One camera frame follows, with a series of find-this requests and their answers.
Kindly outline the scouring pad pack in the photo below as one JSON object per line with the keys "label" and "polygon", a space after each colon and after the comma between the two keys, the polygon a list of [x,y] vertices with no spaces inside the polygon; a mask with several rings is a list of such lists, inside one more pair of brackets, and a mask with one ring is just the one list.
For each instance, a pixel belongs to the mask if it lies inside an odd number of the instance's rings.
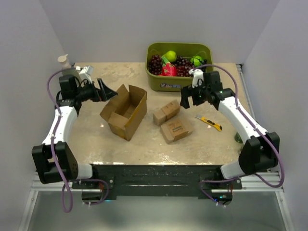
{"label": "scouring pad pack", "polygon": [[193,127],[183,116],[175,117],[160,126],[160,132],[167,144],[171,144],[191,135]]}
{"label": "scouring pad pack", "polygon": [[180,103],[177,100],[173,100],[154,112],[153,121],[157,126],[162,125],[171,118],[175,117],[180,112]]}

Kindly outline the brown cardboard express box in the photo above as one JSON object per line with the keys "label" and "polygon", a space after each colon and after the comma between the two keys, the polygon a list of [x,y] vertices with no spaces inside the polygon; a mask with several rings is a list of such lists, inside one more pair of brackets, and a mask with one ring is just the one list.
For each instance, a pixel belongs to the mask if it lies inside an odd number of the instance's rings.
{"label": "brown cardboard express box", "polygon": [[121,85],[102,109],[100,116],[117,136],[130,141],[147,113],[147,91],[129,85]]}

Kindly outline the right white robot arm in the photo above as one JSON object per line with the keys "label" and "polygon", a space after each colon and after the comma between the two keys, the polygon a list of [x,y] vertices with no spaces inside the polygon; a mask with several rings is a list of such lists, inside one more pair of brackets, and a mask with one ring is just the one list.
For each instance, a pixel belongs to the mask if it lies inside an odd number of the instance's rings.
{"label": "right white robot arm", "polygon": [[181,89],[180,105],[188,109],[189,98],[195,106],[205,102],[213,105],[232,123],[244,144],[238,160],[220,167],[219,174],[214,177],[215,185],[226,189],[235,177],[276,167],[279,136],[261,127],[242,107],[232,89],[223,88],[218,71],[204,73],[192,69],[189,73],[193,76],[192,84]]}

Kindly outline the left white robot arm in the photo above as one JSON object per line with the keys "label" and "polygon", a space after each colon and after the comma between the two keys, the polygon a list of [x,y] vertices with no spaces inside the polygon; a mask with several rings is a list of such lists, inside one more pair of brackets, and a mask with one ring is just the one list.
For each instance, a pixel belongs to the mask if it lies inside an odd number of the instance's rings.
{"label": "left white robot arm", "polygon": [[86,79],[77,84],[76,77],[59,78],[60,93],[56,96],[55,117],[51,129],[41,145],[32,149],[32,157],[39,179],[43,184],[83,180],[89,189],[96,188],[100,177],[93,173],[91,164],[80,164],[68,146],[68,139],[82,103],[88,100],[106,102],[117,95],[99,78],[99,87]]}

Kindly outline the yellow utility knife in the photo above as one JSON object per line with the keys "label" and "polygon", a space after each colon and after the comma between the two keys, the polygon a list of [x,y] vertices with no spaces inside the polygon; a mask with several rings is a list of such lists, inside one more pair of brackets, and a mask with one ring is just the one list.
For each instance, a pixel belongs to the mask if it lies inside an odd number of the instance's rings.
{"label": "yellow utility knife", "polygon": [[207,123],[208,125],[214,127],[218,131],[222,131],[222,126],[221,125],[219,125],[219,124],[217,124],[217,123],[215,123],[215,122],[205,118],[204,116],[196,115],[195,118],[203,121],[204,123]]}

